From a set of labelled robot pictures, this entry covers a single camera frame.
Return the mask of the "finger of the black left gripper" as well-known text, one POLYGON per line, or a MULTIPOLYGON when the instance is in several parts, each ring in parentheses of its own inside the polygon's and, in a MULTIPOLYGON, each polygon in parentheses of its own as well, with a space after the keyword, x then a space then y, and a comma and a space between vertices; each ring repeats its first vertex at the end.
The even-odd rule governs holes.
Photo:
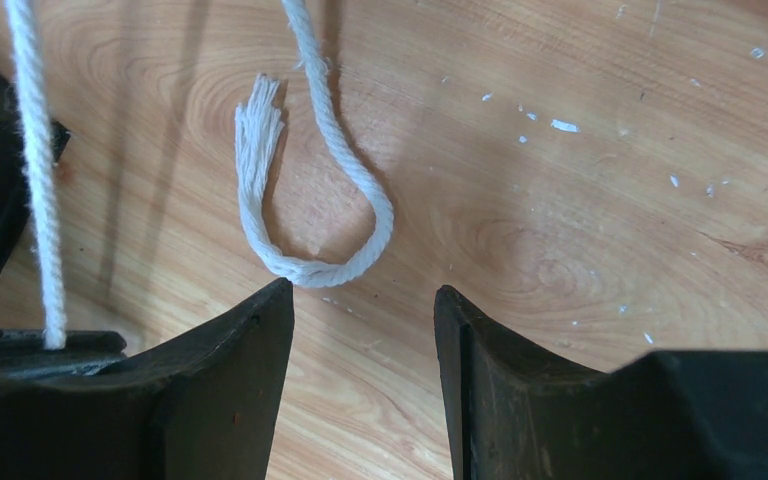
MULTIPOLYGON (((121 353, 127 343, 112 331, 69 330, 61 353, 109 352, 121 353)), ((46 353, 42 330, 0 329, 0 357, 46 353)))

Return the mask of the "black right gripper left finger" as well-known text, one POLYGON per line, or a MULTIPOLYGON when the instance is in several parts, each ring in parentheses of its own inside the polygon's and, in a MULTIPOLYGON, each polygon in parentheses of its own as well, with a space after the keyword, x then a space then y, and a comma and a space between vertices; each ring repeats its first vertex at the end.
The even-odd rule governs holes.
POLYGON ((277 279, 134 356, 0 357, 0 479, 262 479, 294 330, 277 279))

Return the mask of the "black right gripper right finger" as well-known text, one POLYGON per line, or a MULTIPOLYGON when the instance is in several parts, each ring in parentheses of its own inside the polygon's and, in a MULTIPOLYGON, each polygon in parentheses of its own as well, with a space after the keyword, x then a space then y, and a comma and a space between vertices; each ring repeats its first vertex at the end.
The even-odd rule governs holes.
POLYGON ((434 332, 457 479, 768 479, 768 351, 654 350, 602 373, 451 286, 434 332))

